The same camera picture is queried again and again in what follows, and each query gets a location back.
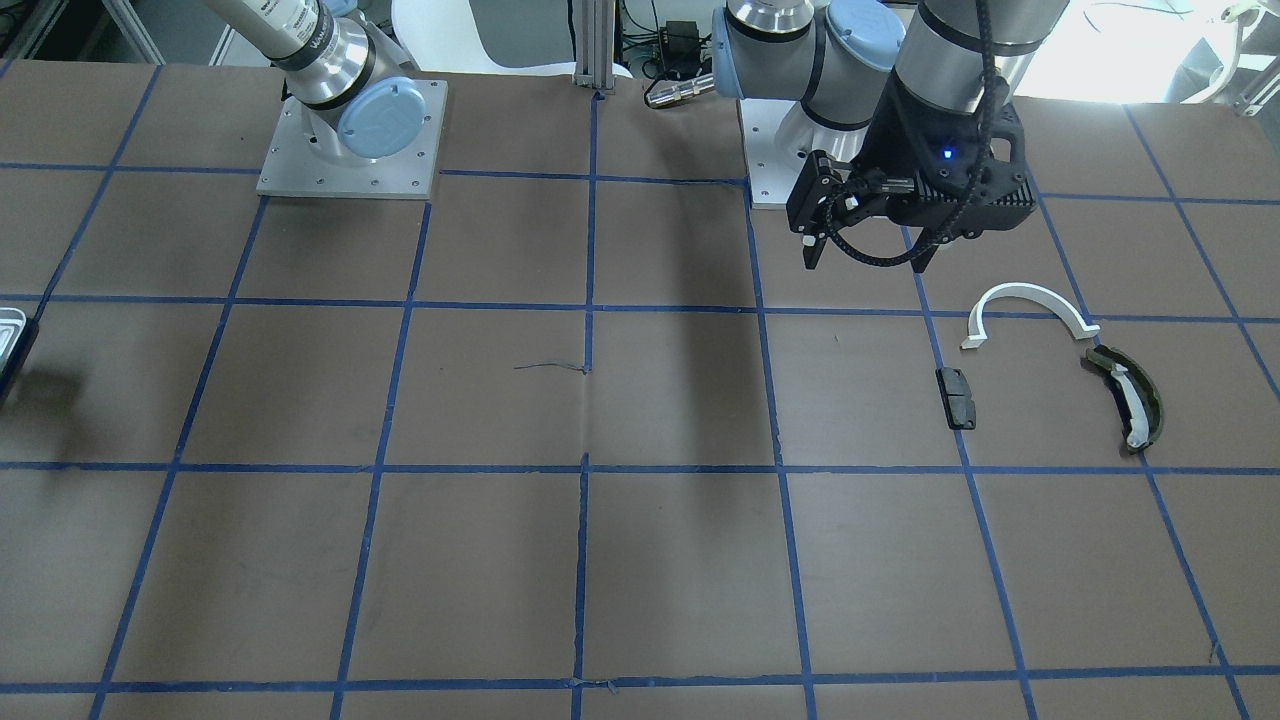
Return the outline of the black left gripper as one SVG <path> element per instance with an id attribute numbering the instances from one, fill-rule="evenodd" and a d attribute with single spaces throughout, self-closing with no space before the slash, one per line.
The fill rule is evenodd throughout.
<path id="1" fill-rule="evenodd" d="M 993 120 L 938 109 L 915 97 L 891 76 L 867 127 L 860 152 L 836 161 L 822 151 L 804 163 L 786 204 L 788 227 L 803 236 L 803 263 L 815 270 L 828 228 L 850 227 L 868 217 L 937 231 L 966 196 L 979 152 L 989 152 L 980 131 L 1009 145 L 1009 156 L 993 155 L 978 172 L 975 197 L 952 225 L 952 234 L 1010 231 L 1036 209 L 1023 124 L 1011 102 L 997 106 Z M 911 270 L 923 274 L 946 236 L 919 234 Z"/>

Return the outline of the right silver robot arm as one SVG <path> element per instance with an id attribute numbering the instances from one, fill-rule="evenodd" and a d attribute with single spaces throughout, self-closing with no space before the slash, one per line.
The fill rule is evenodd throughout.
<path id="1" fill-rule="evenodd" d="M 387 158 L 421 132 L 428 104 L 410 55 L 356 1 L 209 1 L 285 76 L 285 87 L 356 156 Z"/>

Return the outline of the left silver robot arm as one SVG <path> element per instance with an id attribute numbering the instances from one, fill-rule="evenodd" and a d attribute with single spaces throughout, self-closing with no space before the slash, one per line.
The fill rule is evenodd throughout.
<path id="1" fill-rule="evenodd" d="M 1038 208 L 1012 95 L 1065 1 L 727 1 L 710 44 L 726 97 L 794 101 L 861 136 L 849 159 L 804 152 L 785 204 L 815 269 L 828 245 L 923 273 L 956 240 L 1019 227 Z"/>

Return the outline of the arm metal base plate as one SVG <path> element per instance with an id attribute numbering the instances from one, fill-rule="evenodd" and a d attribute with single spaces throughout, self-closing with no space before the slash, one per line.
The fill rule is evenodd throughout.
<path id="1" fill-rule="evenodd" d="M 741 99 L 739 115 L 751 205 L 783 210 L 808 154 L 819 149 L 836 156 L 838 138 L 817 124 L 799 101 Z"/>
<path id="2" fill-rule="evenodd" d="M 284 101 L 256 190 L 291 199 L 429 200 L 448 83 L 381 79 L 337 118 Z"/>

